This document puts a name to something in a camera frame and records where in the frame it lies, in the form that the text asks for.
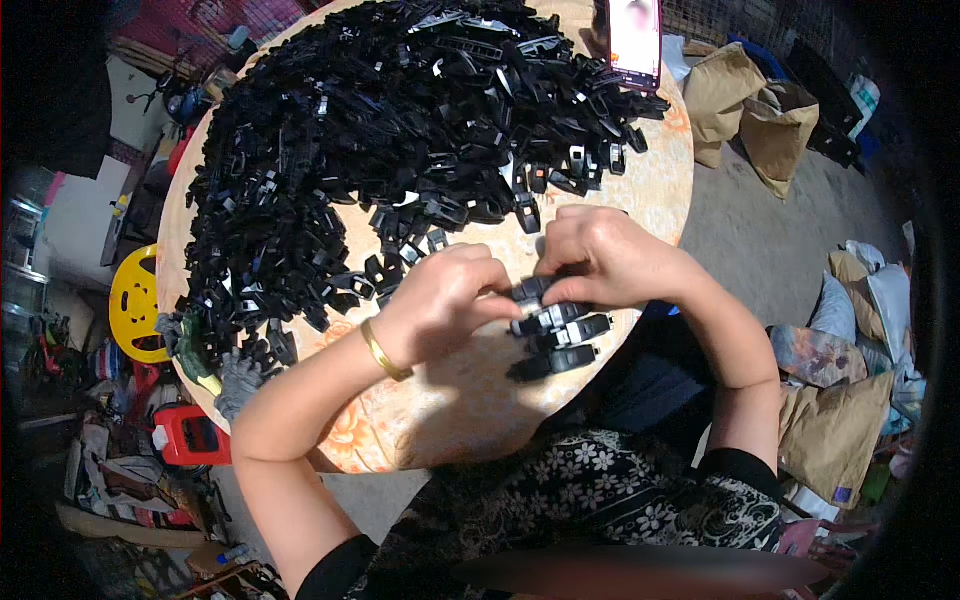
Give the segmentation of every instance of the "woman's left hand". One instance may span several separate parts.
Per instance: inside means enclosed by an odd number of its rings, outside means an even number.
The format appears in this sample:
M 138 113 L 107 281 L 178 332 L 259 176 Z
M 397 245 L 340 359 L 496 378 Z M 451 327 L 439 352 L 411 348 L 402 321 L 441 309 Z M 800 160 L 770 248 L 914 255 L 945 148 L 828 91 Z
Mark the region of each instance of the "woman's left hand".
M 488 295 L 512 287 L 503 263 L 485 244 L 454 244 L 424 258 L 371 321 L 373 335 L 399 369 L 442 358 L 477 328 L 520 319 L 509 298 Z

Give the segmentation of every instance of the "woman's right hand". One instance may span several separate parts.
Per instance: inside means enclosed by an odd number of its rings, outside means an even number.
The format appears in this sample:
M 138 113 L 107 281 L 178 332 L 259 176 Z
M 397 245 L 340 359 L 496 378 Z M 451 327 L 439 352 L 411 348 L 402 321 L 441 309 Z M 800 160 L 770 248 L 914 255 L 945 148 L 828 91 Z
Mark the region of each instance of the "woman's right hand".
M 543 305 L 676 304 L 693 281 L 706 274 L 689 254 L 659 240 L 623 211 L 583 204 L 558 208 L 557 220 L 546 226 L 546 248 L 535 273 L 552 276 L 558 271 L 575 275 L 547 290 Z

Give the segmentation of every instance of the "black floral top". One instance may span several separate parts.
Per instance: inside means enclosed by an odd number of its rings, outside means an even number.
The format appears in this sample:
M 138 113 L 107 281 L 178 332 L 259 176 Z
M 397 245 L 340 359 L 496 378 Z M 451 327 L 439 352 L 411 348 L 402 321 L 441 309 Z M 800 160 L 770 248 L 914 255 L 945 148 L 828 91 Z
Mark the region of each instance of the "black floral top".
M 777 480 L 759 459 L 714 450 L 697 472 L 655 443 L 612 431 L 559 434 L 517 456 L 437 473 L 379 548 L 345 542 L 298 598 L 500 598 L 452 579 L 462 561 L 560 543 L 769 550 Z

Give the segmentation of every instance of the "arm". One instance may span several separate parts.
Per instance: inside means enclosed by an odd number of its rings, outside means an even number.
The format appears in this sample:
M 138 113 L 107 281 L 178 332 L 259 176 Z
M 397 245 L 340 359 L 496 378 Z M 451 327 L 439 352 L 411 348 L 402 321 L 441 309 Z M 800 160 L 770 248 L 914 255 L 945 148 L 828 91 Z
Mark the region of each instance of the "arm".
M 444 356 L 481 325 L 521 316 L 511 300 L 478 298 L 510 285 L 486 246 L 451 246 L 411 270 L 372 319 L 373 334 L 400 369 Z M 360 535 L 305 457 L 340 409 L 385 376 L 352 331 L 270 381 L 233 425 L 240 489 L 291 597 L 324 556 Z
M 708 450 L 750 452 L 777 472 L 780 372 L 760 323 L 689 254 L 662 242 L 612 208 L 564 206 L 547 225 L 538 275 L 566 269 L 544 304 L 588 301 L 677 304 L 721 386 Z

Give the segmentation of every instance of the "yellow plastic stool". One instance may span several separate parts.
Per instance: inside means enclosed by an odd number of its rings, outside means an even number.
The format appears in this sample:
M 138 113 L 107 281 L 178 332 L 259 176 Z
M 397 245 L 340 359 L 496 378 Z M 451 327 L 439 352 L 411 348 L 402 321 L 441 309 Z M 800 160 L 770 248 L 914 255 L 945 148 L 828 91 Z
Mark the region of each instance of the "yellow plastic stool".
M 140 264 L 156 257 L 156 244 L 144 246 L 127 257 L 113 276 L 110 288 L 110 329 L 117 345 L 135 361 L 153 365 L 170 360 L 166 348 L 143 350 L 133 345 L 142 338 L 159 337 L 154 331 L 156 276 Z

